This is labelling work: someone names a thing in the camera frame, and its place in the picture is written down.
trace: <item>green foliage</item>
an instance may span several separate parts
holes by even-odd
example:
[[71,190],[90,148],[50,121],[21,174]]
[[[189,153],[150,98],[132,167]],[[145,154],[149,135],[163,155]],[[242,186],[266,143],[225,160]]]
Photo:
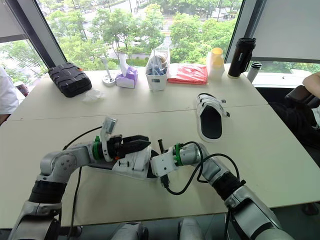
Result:
[[320,72],[320,64],[286,61],[261,61],[262,73],[290,74],[292,69],[300,69],[311,73]]
[[159,4],[164,13],[177,10],[179,13],[193,15],[197,9],[212,10],[218,6],[219,0],[151,0],[151,2]]
[[79,35],[83,40],[87,39],[84,29],[85,18],[79,10],[68,13],[57,10],[46,17],[54,36],[59,39]]
[[30,75],[28,74],[24,74],[23,72],[19,71],[16,68],[8,68],[8,67],[4,67],[6,73],[11,77],[12,81],[14,83],[16,82],[23,82],[25,84],[29,84],[30,83]]
[[151,52],[152,49],[159,46],[165,39],[161,29],[164,27],[164,17],[160,12],[159,4],[151,4],[145,10],[145,18],[141,22],[142,46],[145,46]]
[[229,47],[232,33],[236,25],[236,19],[221,21],[210,18],[202,25],[202,39],[212,48],[219,47],[226,53]]
[[69,8],[73,8],[75,10],[79,9],[81,11],[91,8],[91,2],[91,0],[64,0],[64,3]]
[[6,59],[16,61],[20,68],[38,68],[39,71],[33,70],[36,77],[42,76],[47,71],[28,40],[6,42],[0,46],[0,53],[4,54]]
[[124,43],[128,51],[130,41],[139,35],[139,21],[139,18],[119,8],[113,12],[99,9],[92,20],[90,31],[95,40],[103,40],[109,45],[116,42],[118,47],[119,42]]
[[101,40],[83,41],[80,35],[75,35],[62,37],[59,43],[65,57],[78,67],[84,70],[104,70],[100,57],[106,56],[106,45]]
[[183,43],[199,42],[201,21],[198,16],[177,13],[173,17],[171,29],[171,42],[173,47],[179,47]]
[[135,67],[145,67],[147,65],[149,58],[141,59],[141,58],[134,58],[134,59],[126,59],[126,63],[129,64],[130,66],[135,66]]
[[201,21],[197,16],[177,13],[171,26],[172,63],[203,62],[211,46],[202,40]]
[[124,2],[126,2],[127,0],[121,0],[121,1],[116,1],[116,2],[113,2],[113,3],[110,3],[110,7],[114,6],[114,5],[118,5],[118,4],[122,4]]
[[118,69],[118,66],[114,61],[108,61],[108,69],[115,70],[115,69]]
[[223,0],[221,7],[229,7],[230,12],[237,11],[241,7],[242,0]]
[[[127,54],[127,50],[124,46],[121,46],[118,48],[119,53],[125,53]],[[147,50],[143,47],[139,47],[139,46],[130,46],[128,52],[130,52],[131,54],[144,54],[147,53]]]
[[48,8],[49,13],[57,11],[64,6],[64,1],[56,2],[55,0],[38,0],[42,6]]
[[144,9],[146,6],[148,6],[150,4],[150,2],[146,2],[143,4],[139,4],[138,9]]

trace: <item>white sleeve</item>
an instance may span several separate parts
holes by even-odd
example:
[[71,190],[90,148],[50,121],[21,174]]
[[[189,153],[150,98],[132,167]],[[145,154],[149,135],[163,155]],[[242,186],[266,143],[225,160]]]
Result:
[[12,114],[19,105],[16,89],[6,71],[0,67],[0,114]]

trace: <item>yellow bottle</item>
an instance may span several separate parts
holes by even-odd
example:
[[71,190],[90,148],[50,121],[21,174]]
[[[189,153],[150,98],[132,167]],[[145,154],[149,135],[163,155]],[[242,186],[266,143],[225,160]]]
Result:
[[221,80],[222,74],[225,72],[225,60],[222,56],[224,51],[220,47],[212,49],[210,61],[207,64],[208,79]]

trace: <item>black thermos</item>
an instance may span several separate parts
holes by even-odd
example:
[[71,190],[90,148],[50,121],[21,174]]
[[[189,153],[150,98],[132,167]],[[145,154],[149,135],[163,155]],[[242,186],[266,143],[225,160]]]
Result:
[[236,42],[233,59],[229,68],[229,77],[236,79],[241,73],[247,70],[252,57],[252,51],[255,47],[255,38],[239,38],[239,40]]

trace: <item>green ring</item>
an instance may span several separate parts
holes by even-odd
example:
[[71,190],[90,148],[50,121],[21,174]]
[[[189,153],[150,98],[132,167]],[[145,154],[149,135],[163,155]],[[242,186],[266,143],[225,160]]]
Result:
[[175,145],[175,160],[178,166],[183,166],[181,162],[181,157],[180,157],[180,148],[179,148],[179,143]]
[[99,160],[99,153],[98,153],[98,142],[94,142],[92,145],[92,153],[95,160]]

